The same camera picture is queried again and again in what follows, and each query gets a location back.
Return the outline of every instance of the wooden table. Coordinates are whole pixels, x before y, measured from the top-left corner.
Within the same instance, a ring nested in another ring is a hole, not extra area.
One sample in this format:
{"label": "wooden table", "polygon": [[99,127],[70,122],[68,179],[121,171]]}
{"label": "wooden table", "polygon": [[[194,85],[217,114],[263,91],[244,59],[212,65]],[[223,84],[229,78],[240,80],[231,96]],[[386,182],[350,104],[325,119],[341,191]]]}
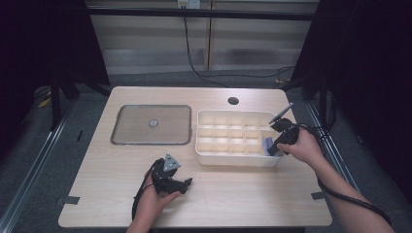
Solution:
{"label": "wooden table", "polygon": [[[239,104],[227,99],[236,97]],[[184,146],[116,146],[110,137],[123,105],[189,105],[192,135]],[[279,113],[289,102],[272,89],[116,87],[107,102],[85,159],[58,220],[63,227],[126,227],[133,197],[156,159],[172,154],[182,167],[174,179],[193,178],[185,195],[171,203],[154,227],[303,227],[329,225],[325,199],[314,172],[288,155],[276,167],[204,166],[197,162],[197,113],[203,109]],[[285,117],[294,121],[292,111]]]}

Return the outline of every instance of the square plastic container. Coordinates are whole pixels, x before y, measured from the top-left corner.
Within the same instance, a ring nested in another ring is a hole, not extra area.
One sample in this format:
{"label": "square plastic container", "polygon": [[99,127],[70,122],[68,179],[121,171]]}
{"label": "square plastic container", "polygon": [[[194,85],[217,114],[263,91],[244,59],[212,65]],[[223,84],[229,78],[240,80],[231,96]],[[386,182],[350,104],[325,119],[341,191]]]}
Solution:
{"label": "square plastic container", "polygon": [[282,157],[267,155],[263,140],[279,133],[268,112],[202,110],[197,115],[196,152],[203,165],[273,167]]}

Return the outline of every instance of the person's right hand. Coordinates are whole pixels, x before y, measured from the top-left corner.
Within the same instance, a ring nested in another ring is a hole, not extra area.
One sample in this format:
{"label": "person's right hand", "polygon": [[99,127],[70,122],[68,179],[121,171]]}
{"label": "person's right hand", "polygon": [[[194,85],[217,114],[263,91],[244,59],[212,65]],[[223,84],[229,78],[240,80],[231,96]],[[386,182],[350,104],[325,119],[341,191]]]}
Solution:
{"label": "person's right hand", "polygon": [[303,128],[299,128],[299,136],[294,145],[278,144],[277,148],[291,153],[295,158],[309,166],[324,158],[315,137]]}

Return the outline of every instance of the circular hole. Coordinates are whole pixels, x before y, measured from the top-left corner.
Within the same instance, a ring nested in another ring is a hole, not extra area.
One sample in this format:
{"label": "circular hole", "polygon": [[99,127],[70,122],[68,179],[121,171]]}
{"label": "circular hole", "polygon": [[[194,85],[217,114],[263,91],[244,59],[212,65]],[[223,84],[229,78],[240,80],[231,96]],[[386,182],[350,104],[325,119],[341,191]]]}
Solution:
{"label": "circular hole", "polygon": [[239,104],[239,99],[236,97],[230,97],[227,99],[227,102],[229,102],[229,104],[231,105],[237,105]]}
{"label": "circular hole", "polygon": [[155,127],[158,125],[158,121],[156,119],[152,119],[151,121],[149,121],[149,126],[150,127]]}

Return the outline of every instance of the person's left hand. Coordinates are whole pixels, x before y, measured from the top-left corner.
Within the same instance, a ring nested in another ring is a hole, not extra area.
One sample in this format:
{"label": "person's left hand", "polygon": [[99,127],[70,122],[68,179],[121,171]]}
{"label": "person's left hand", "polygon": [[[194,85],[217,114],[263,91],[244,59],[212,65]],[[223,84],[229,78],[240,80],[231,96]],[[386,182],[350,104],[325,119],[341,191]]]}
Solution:
{"label": "person's left hand", "polygon": [[127,232],[149,232],[164,207],[180,195],[179,191],[175,191],[167,196],[160,197],[155,191],[152,174],[149,174],[145,187],[146,189],[137,204],[136,216]]}

